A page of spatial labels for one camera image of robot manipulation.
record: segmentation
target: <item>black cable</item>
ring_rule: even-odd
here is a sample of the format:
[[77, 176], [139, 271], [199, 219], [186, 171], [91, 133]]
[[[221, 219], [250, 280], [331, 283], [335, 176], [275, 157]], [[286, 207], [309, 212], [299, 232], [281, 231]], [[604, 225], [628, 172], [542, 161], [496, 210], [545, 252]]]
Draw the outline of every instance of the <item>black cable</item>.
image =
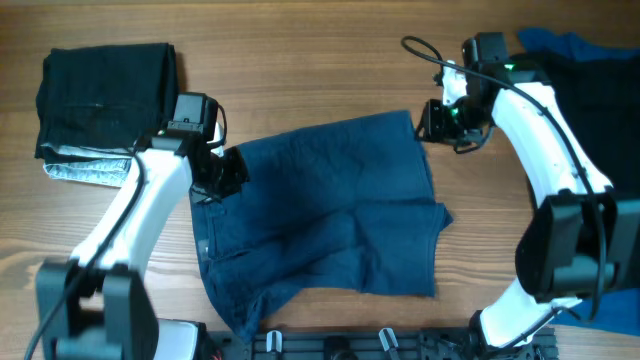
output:
[[144, 185], [146, 182], [146, 172], [145, 172], [144, 164], [142, 163], [142, 160], [140, 159], [140, 157], [138, 157], [137, 154], [131, 153], [131, 156], [136, 160], [136, 163], [138, 164], [138, 167], [140, 169], [140, 174], [138, 175], [138, 182], [136, 184], [136, 189], [133, 195], [131, 196], [131, 200], [129, 200], [129, 203], [124, 208], [124, 211], [122, 211], [122, 214], [120, 215], [116, 223], [113, 225], [113, 227], [105, 237], [104, 241], [100, 244], [100, 246], [98, 246], [96, 253], [91, 257], [91, 259], [89, 259], [87, 264], [83, 268], [81, 268], [80, 271], [73, 277], [69, 285], [65, 287], [64, 292], [62, 293], [62, 296], [60, 296], [60, 299], [58, 299], [56, 304], [51, 309], [49, 309], [49, 312], [47, 312], [47, 314], [40, 320], [40, 325], [34, 332], [33, 337], [29, 342], [29, 346], [27, 347], [27, 350], [24, 354], [25, 360], [30, 360], [33, 357], [33, 353], [36, 350], [36, 346], [38, 346], [38, 341], [44, 334], [49, 324], [51, 324], [53, 317], [60, 310], [62, 305], [66, 303], [69, 297], [77, 293], [78, 287], [80, 286], [82, 281], [84, 281], [85, 277], [89, 274], [89, 271], [91, 271], [95, 263], [98, 262], [98, 260], [102, 257], [102, 255], [104, 255], [104, 253], [109, 249], [109, 247], [111, 246], [111, 242], [113, 241], [113, 238], [120, 230], [120, 227], [122, 226], [122, 224], [126, 221], [131, 210], [133, 210], [133, 207], [135, 206], [136, 202], [140, 197], [140, 194], [142, 194], [142, 189], [144, 188]]
[[435, 63], [435, 64], [439, 64], [440, 66], [447, 66], [450, 67], [454, 70], [463, 72], [465, 74], [468, 75], [472, 75], [490, 82], [493, 82], [494, 84], [497, 84], [505, 89], [509, 89], [513, 92], [515, 92], [516, 94], [520, 95], [521, 97], [523, 97], [525, 100], [529, 101], [533, 106], [535, 106], [542, 115], [544, 115], [547, 120], [549, 120], [549, 122], [551, 123], [551, 125], [553, 125], [554, 129], [556, 129], [556, 132], [558, 133], [558, 135], [560, 136], [560, 138], [562, 139], [562, 142], [564, 143], [567, 152], [569, 153], [569, 157], [571, 157], [571, 161], [573, 162], [576, 171], [578, 172], [578, 177], [580, 178], [580, 181], [584, 184], [585, 190], [587, 191], [587, 198], [589, 200], [589, 205], [591, 208], [591, 211], [593, 212], [593, 218], [595, 221], [595, 225], [596, 225], [596, 233], [598, 236], [598, 245], [599, 245], [599, 258], [598, 258], [598, 276], [596, 279], [596, 284], [595, 284], [595, 293], [593, 296], [593, 303], [592, 303], [592, 307], [591, 307], [591, 314], [589, 316], [589, 321], [592, 321], [596, 314], [598, 313], [598, 308], [600, 307], [600, 300], [602, 298], [602, 293], [604, 292], [604, 268], [605, 268], [605, 264], [606, 264], [606, 258], [607, 258], [607, 242], [606, 242], [606, 234], [604, 231], [604, 224], [602, 222], [602, 217], [600, 214], [600, 210], [599, 210], [599, 206], [598, 206], [598, 202], [596, 200], [595, 197], [595, 193], [593, 192], [593, 188], [591, 187], [591, 184], [589, 183], [589, 180], [587, 178], [587, 174], [585, 172], [584, 167], [582, 167], [582, 164], [580, 163], [580, 159], [578, 159], [578, 155], [576, 154], [575, 150], [573, 149], [573, 146], [571, 145], [571, 142], [569, 141], [569, 138], [567, 137], [567, 134], [565, 134], [564, 130], [562, 129], [562, 127], [560, 126], [560, 124], [558, 123], [558, 121], [556, 121], [556, 119], [553, 117], [553, 115], [551, 115], [551, 112], [544, 106], [542, 106], [542, 104], [540, 104], [536, 99], [534, 99], [531, 95], [527, 94], [525, 91], [517, 88], [516, 86], [513, 86], [512, 84], [506, 83], [504, 81], [498, 80], [496, 78], [493, 78], [491, 76], [488, 75], [484, 75], [481, 74], [479, 72], [473, 71], [473, 70], [469, 70], [465, 67], [459, 66], [459, 65], [455, 65], [455, 64], [451, 64], [448, 62], [443, 61], [442, 59], [436, 59], [432, 56], [429, 56], [427, 54], [424, 54], [418, 50], [415, 50], [414, 48], [412, 48], [411, 46], [409, 46], [407, 44], [407, 41], [414, 41], [417, 42], [421, 45], [426, 46], [427, 48], [429, 48], [430, 50], [433, 51], [433, 46], [431, 46], [429, 43], [427, 43], [426, 41], [417, 38], [415, 36], [405, 36], [404, 38], [402, 38], [401, 40], [401, 44], [402, 47], [405, 48], [405, 50], [407, 50], [408, 52], [412, 53], [413, 55], [427, 60], [429, 62]]
[[220, 140], [207, 143], [207, 146], [209, 146], [210, 149], [218, 148], [227, 143], [227, 114], [224, 112], [224, 108], [222, 107], [222, 105], [218, 104], [218, 109], [220, 109], [220, 112], [222, 113], [222, 122], [224, 123], [224, 129], [222, 129], [222, 138], [220, 138]]

